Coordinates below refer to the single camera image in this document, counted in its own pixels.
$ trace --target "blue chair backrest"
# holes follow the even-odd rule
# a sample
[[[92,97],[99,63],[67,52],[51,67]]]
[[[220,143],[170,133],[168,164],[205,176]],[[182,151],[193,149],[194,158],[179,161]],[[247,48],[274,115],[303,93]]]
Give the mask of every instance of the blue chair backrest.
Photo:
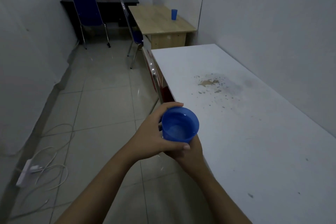
[[[132,35],[132,39],[133,41],[134,40],[134,36],[133,36],[133,29],[131,27],[131,24],[129,23],[129,14],[128,14],[128,11],[126,9],[126,6],[124,4],[124,1],[123,0],[120,0],[120,3],[121,3],[121,7],[123,8],[123,11],[124,11],[124,15],[125,15],[125,18],[126,18],[126,21],[127,21],[127,25],[128,25],[128,28],[129,28],[129,31],[131,32],[131,35]]]
[[[84,26],[104,24],[96,0],[73,0],[79,21]]]

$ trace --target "black desk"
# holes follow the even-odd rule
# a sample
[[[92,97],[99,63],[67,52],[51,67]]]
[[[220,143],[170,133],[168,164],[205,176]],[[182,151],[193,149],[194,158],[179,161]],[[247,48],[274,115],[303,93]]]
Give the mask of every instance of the black desk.
[[[127,21],[124,15],[124,11],[121,7],[120,0],[96,0],[98,4],[98,8],[100,11],[101,18],[104,23],[107,22],[118,22],[119,27],[127,27]],[[138,0],[123,0],[126,7],[129,5],[137,5],[139,4]],[[75,5],[73,0],[61,0],[61,4],[64,6],[68,16],[70,18],[71,24],[79,42],[82,43],[82,33],[80,28],[80,23],[78,19],[78,15],[76,13]],[[132,27],[135,27],[137,23],[135,22],[132,13],[128,9],[128,13],[130,15],[130,24]]]

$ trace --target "blue cup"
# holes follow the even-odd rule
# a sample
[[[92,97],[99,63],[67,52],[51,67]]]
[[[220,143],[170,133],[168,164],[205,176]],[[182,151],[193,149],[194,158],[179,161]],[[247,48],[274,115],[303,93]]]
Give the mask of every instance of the blue cup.
[[[169,108],[162,116],[162,135],[169,141],[189,143],[199,128],[196,115],[184,107]]]
[[[176,21],[176,18],[177,18],[177,10],[176,9],[172,9],[171,10],[171,19],[173,21]]]

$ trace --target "person's left hand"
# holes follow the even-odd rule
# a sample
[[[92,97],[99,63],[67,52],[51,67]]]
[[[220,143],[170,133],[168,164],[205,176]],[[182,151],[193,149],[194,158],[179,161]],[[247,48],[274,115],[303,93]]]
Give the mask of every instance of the person's left hand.
[[[183,106],[183,104],[163,103],[142,122],[134,136],[125,144],[123,150],[127,151],[133,161],[150,158],[164,151],[190,150],[187,143],[168,141],[160,135],[159,121],[165,111],[174,106]]]

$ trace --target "forearm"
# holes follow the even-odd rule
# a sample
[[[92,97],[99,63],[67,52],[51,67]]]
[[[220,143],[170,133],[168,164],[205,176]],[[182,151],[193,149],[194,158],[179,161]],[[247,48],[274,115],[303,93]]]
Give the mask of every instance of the forearm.
[[[207,167],[194,175],[193,179],[202,190],[212,214],[218,223],[251,223],[233,202]]]
[[[103,223],[126,173],[133,164],[122,149],[117,152],[56,224]]]

